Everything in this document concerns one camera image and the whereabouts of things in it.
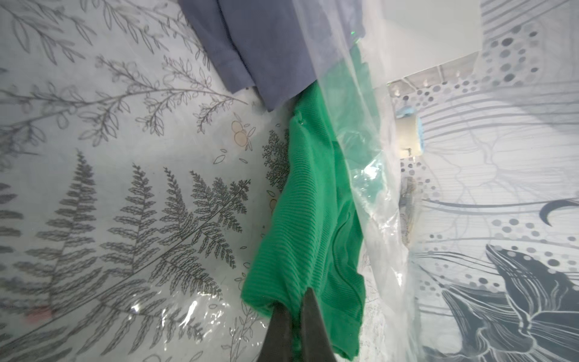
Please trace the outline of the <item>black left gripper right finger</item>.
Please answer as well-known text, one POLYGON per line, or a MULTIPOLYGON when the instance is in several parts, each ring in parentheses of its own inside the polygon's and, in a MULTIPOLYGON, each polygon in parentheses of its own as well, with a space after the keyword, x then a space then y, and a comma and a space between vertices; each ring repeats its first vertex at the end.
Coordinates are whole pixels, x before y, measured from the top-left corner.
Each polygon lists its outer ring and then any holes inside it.
POLYGON ((336 362, 315 291, 307 289, 300 312, 302 360, 336 362))

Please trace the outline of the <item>green knit garment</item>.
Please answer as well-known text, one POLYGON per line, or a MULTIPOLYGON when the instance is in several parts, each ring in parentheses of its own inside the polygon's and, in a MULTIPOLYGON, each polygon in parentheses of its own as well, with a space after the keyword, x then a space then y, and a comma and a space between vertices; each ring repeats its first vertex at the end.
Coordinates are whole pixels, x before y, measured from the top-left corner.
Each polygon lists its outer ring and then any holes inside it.
POLYGON ((358 272, 363 231, 345 157, 318 83, 300 95, 289 121, 289 175, 241 292, 271 321, 275 303, 293 320, 293 360, 302 360, 300 312, 315 291, 336 357, 360 351, 366 288, 358 272))

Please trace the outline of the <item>clear plastic vacuum bag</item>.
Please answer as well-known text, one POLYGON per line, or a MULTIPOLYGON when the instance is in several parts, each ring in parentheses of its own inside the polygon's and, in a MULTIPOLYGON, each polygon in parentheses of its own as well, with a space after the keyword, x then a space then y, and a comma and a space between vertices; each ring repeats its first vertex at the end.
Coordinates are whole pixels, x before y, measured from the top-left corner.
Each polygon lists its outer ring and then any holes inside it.
POLYGON ((297 19, 345 157, 363 231, 361 271, 369 301, 362 361, 424 361, 412 240, 401 202, 418 211, 401 174, 389 92, 406 54, 388 21, 392 1, 296 1, 297 19))

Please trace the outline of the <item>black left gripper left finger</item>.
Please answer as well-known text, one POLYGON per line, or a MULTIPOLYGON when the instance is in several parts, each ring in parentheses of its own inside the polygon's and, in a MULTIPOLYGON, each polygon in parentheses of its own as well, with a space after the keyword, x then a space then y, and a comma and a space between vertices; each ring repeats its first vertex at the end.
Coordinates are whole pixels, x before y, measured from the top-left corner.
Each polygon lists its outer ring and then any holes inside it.
POLYGON ((293 360, 293 320, 290 311, 275 303, 268 331, 257 362, 291 362, 293 360))

